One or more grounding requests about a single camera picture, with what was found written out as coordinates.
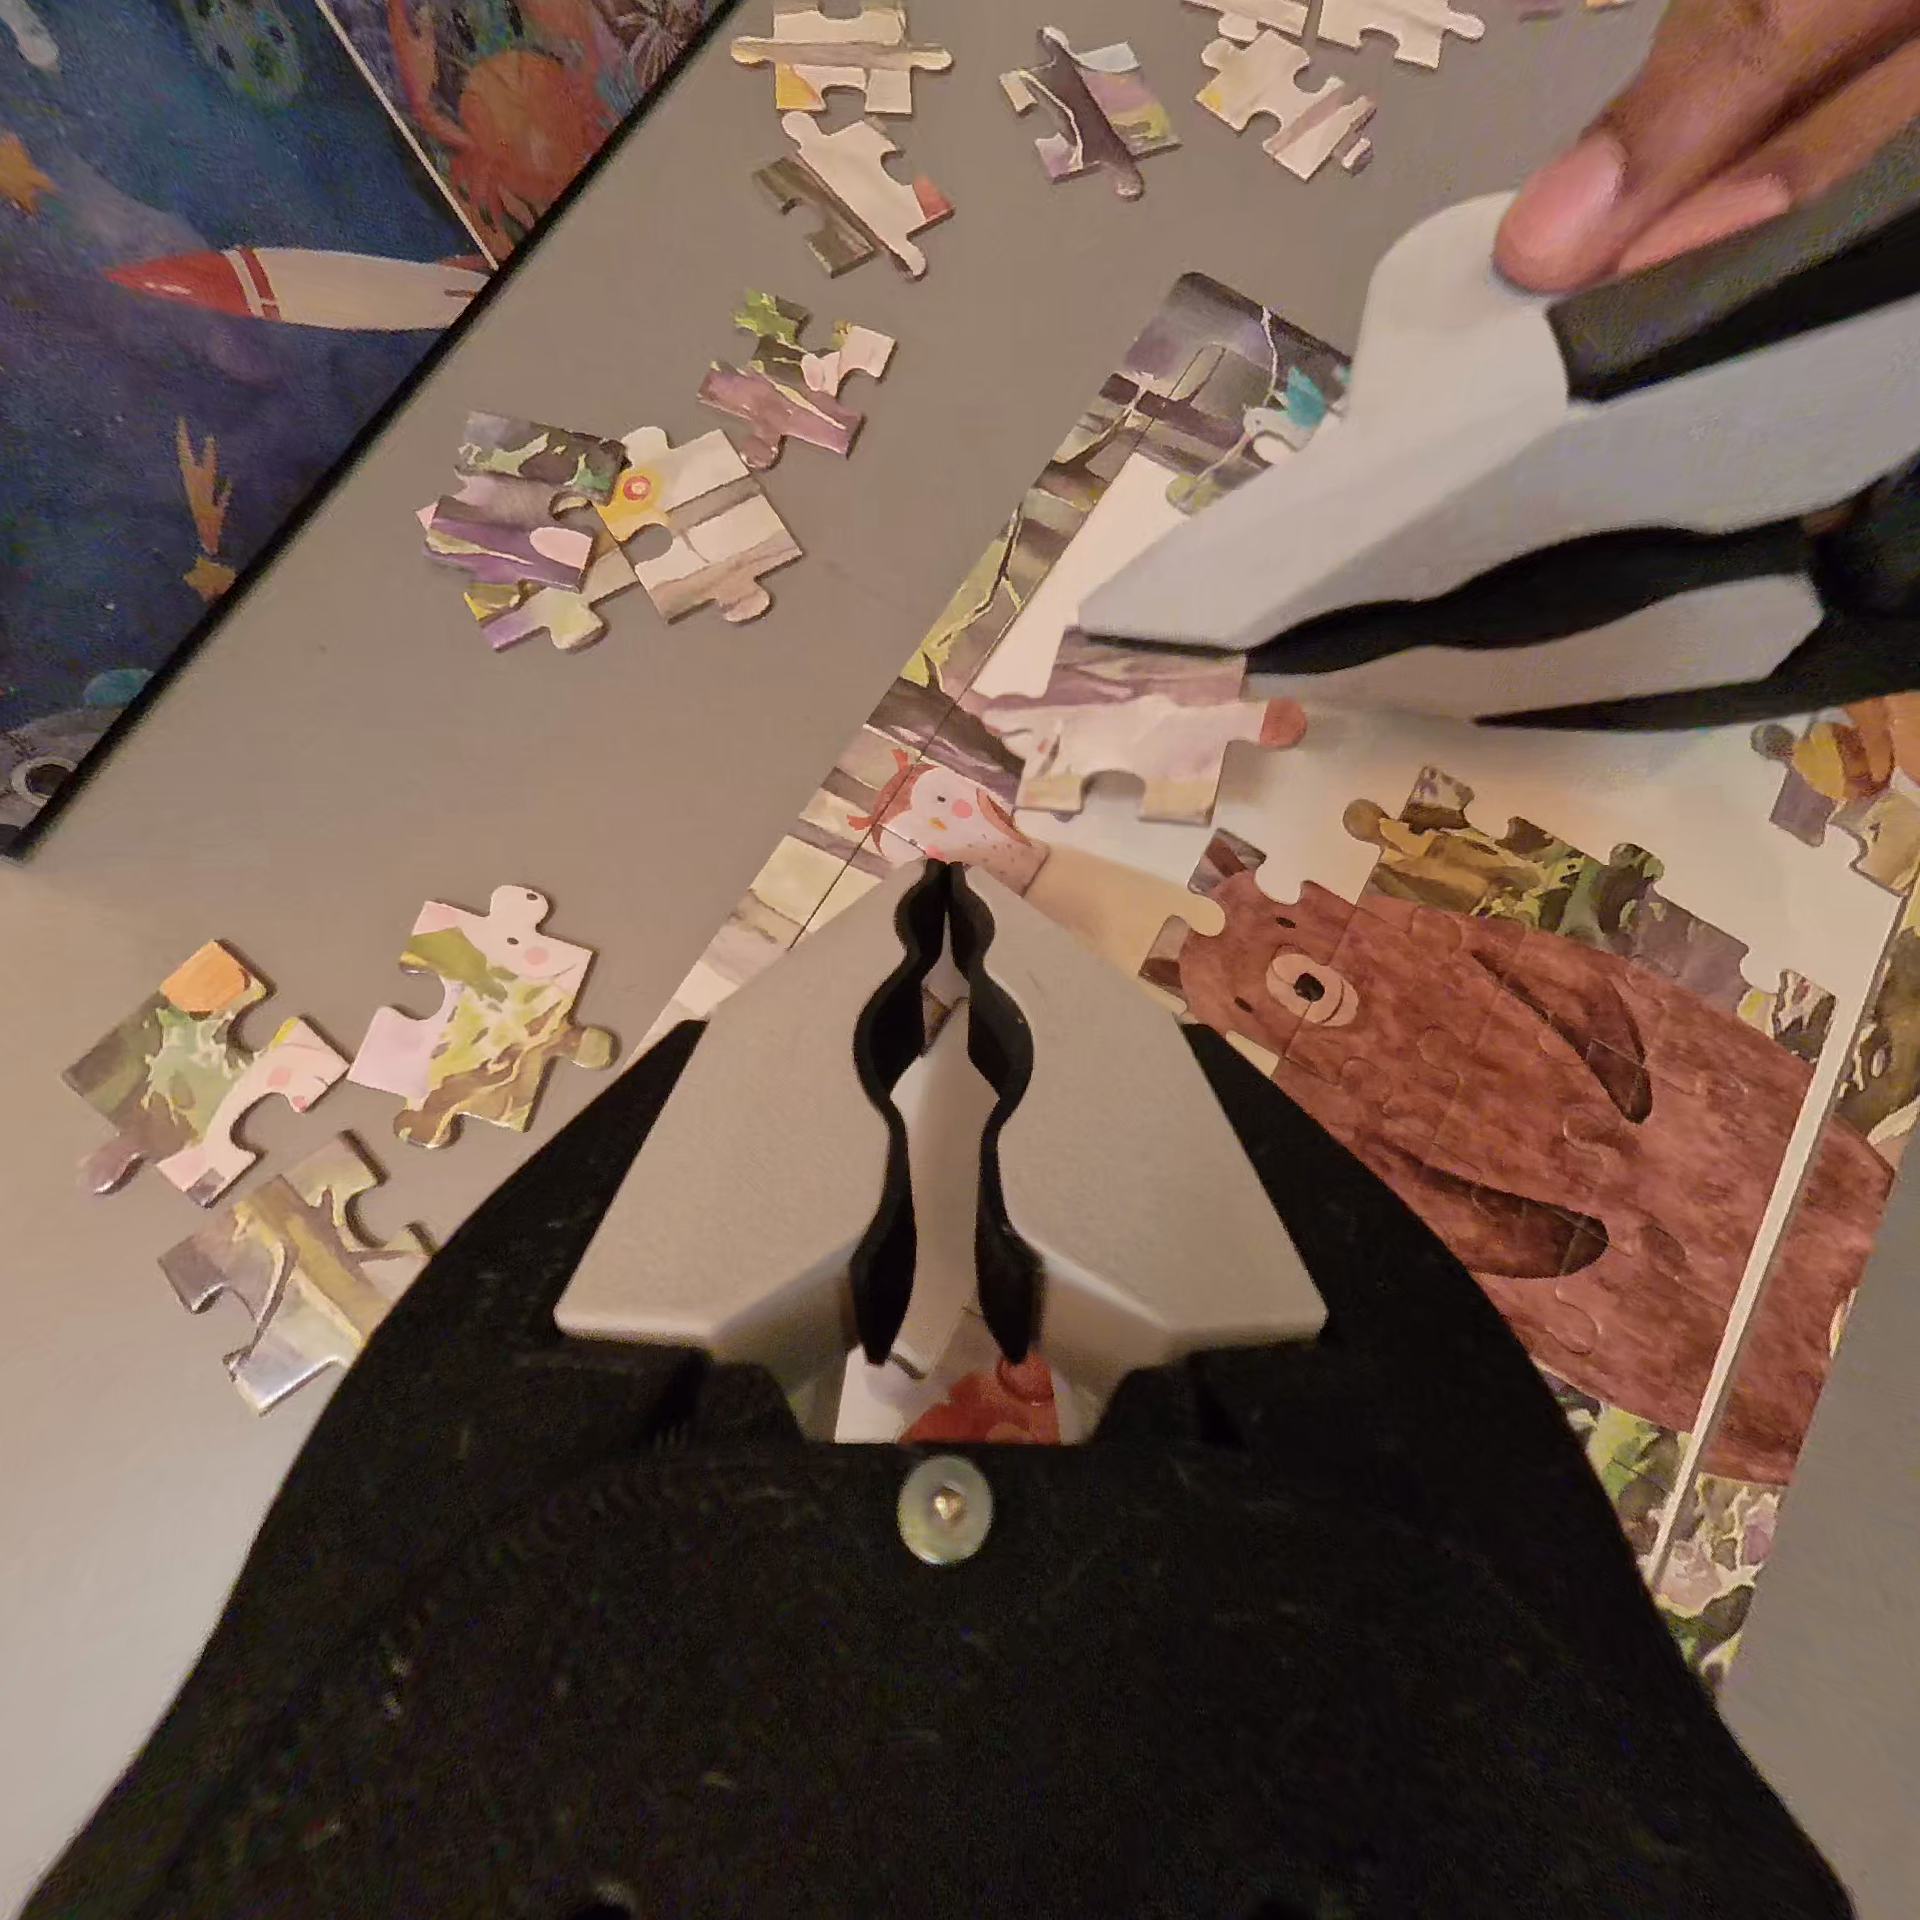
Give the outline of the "person's right hand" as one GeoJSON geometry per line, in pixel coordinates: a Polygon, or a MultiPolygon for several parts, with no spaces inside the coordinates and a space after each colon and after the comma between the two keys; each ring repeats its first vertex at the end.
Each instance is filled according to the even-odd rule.
{"type": "Polygon", "coordinates": [[[1915,2],[1680,2],[1506,208],[1495,265],[1566,295],[1810,203],[1918,114],[1915,2]]]}

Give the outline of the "grey white jigsaw piece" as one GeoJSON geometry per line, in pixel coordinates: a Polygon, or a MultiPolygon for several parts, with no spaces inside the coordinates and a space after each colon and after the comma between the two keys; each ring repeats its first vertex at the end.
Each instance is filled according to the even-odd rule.
{"type": "Polygon", "coordinates": [[[1296,747],[1305,709],[1246,690],[1241,656],[1134,649],[1077,629],[1061,638],[1040,693],[971,693],[971,711],[1019,757],[1017,805],[1083,807],[1097,777],[1134,777],[1136,814],[1159,825],[1214,818],[1232,745],[1296,747]]]}

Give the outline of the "animal jigsaw puzzle board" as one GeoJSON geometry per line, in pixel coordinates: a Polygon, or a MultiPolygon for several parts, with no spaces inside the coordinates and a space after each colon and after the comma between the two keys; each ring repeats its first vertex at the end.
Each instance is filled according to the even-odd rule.
{"type": "Polygon", "coordinates": [[[1915,784],[1870,709],[1682,736],[1317,706],[1214,818],[1017,805],[969,695],[1337,423],[1344,354],[1189,272],[667,1003],[706,1015],[894,866],[985,866],[1218,1031],[1518,1333],[1685,1662],[1742,1646],[1915,1115],[1915,784]]]}

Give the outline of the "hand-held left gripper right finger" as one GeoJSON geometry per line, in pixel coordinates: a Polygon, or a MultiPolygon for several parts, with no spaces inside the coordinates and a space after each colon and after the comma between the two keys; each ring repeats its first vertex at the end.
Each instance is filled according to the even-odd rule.
{"type": "Polygon", "coordinates": [[[1317,1337],[1319,1287],[1186,1031],[981,869],[949,866],[967,1056],[994,1093],[976,1296],[1003,1358],[1083,1387],[1317,1337]]]}

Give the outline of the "puzzle pieces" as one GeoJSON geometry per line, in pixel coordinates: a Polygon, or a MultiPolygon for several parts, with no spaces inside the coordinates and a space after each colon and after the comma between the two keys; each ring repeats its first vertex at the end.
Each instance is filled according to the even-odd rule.
{"type": "MultiPolygon", "coordinates": [[[[800,542],[766,496],[759,469],[777,457],[782,434],[846,453],[857,439],[857,414],[837,391],[855,370],[878,377],[896,350],[885,331],[843,322],[830,352],[807,357],[800,350],[805,322],[805,309],[747,293],[736,325],[757,334],[757,366],[709,370],[704,395],[738,411],[757,437],[752,443],[734,443],[715,427],[674,446],[661,427],[645,425],[626,437],[622,466],[622,446],[610,439],[469,416],[459,489],[432,512],[423,510],[421,521],[427,549],[473,571],[469,606],[487,624],[489,642],[505,645],[535,631],[551,631],[562,647],[590,642],[601,631],[592,606],[635,585],[649,592],[661,619],[706,606],[734,622],[768,610],[763,574],[800,560],[800,542]]],[[[914,855],[873,889],[919,859],[981,869],[1001,882],[965,859],[914,855]]],[[[592,953],[549,939],[546,910],[544,894],[514,885],[496,887],[487,912],[427,901],[400,962],[439,983],[439,1006],[432,1015],[375,1010],[352,1067],[302,1022],[283,1024],[256,1056],[238,1047],[233,1026],[267,987],[229,946],[197,949],[66,1074],[69,1086],[96,1099],[103,1113],[112,1111],[112,1125],[121,1129],[112,1152],[87,1163],[87,1179],[112,1189],[144,1152],[197,1205],[213,1207],[249,1163],[235,1136],[242,1113],[267,1095],[288,1095],[302,1109],[343,1077],[395,1097],[395,1131],[421,1147],[441,1147],[464,1120],[523,1129],[553,1061],[597,1070],[610,1065],[615,1051],[608,1031],[574,1019],[592,953]]],[[[1040,914],[1113,969],[1072,930],[1040,914]]],[[[663,1031],[647,1065],[665,1065],[667,1051],[686,1058],[690,1038],[729,997],[663,1031]]],[[[907,1374],[926,1371],[944,1355],[939,1339],[955,1323],[969,1337],[978,1335],[976,1346],[994,1342],[978,1305],[974,1264],[978,1141],[994,1093],[969,1061],[969,990],[953,960],[951,917],[944,958],[928,971],[921,1003],[926,1045],[896,1088],[919,1234],[914,1287],[889,1358],[873,1362],[862,1349],[843,1358],[848,1376],[878,1371],[889,1390],[903,1378],[896,1378],[903,1333],[912,1335],[903,1360],[907,1374]]],[[[1257,1065],[1255,1072],[1264,1077],[1255,1095],[1259,1120],[1312,1118],[1330,1136],[1328,1143],[1307,1125],[1312,1152],[1307,1145],[1280,1147],[1280,1200],[1273,1202],[1328,1312],[1335,1296],[1344,1301],[1351,1291],[1342,1278],[1349,1264],[1362,1280],[1378,1269],[1392,1282],[1415,1285],[1413,1257],[1419,1255],[1438,1262],[1447,1287],[1477,1282],[1392,1184],[1257,1065]]],[[[270,1410],[325,1371],[350,1367],[427,1269],[427,1246],[416,1230],[393,1241],[363,1234],[357,1202],[375,1186],[377,1168],[366,1147],[341,1134],[217,1207],[206,1225],[160,1257],[185,1310],[233,1301],[247,1312],[249,1339],[224,1365],[254,1410],[270,1410]]],[[[1426,1282],[1417,1280],[1417,1287],[1426,1305],[1426,1282]]],[[[930,1410],[917,1413],[919,1426],[896,1422],[887,1431],[1056,1442],[1049,1360],[1038,1353],[1008,1360],[992,1344],[985,1353],[999,1365],[1001,1385],[1019,1374],[1038,1376],[1031,1390],[1015,1390],[1010,1413],[981,1410],[976,1419],[978,1406],[962,1406],[962,1390],[953,1387],[949,1401],[926,1401],[930,1410]]],[[[841,1371],[839,1360],[800,1385],[825,1381],[837,1394],[841,1371]]]]}

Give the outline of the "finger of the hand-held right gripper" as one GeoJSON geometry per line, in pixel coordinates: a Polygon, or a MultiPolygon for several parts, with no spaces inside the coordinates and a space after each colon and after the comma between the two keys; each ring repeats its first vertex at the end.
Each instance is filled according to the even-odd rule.
{"type": "Polygon", "coordinates": [[[1093,590],[1081,626],[1255,649],[1554,544],[1735,535],[1840,505],[1915,453],[1915,297],[1611,400],[1573,400],[1550,304],[1493,261],[1513,197],[1435,210],[1367,286],[1346,411],[1093,590]]]}
{"type": "Polygon", "coordinates": [[[1657,606],[1685,663],[1705,667],[1712,642],[1765,629],[1790,647],[1767,672],[1735,679],[1728,663],[1696,686],[1637,683],[1611,699],[1536,704],[1474,715],[1477,729],[1694,731],[1728,729],[1915,690],[1915,571],[1819,567],[1687,592],[1657,606]]]}

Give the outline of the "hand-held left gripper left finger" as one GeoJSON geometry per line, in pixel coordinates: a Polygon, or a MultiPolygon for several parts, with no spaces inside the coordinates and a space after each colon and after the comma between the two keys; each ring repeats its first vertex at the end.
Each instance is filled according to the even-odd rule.
{"type": "Polygon", "coordinates": [[[562,1333],[782,1385],[853,1349],[889,1358],[919,1259],[896,1088],[951,898],[949,864],[912,862],[718,1006],[558,1301],[562,1333]]]}

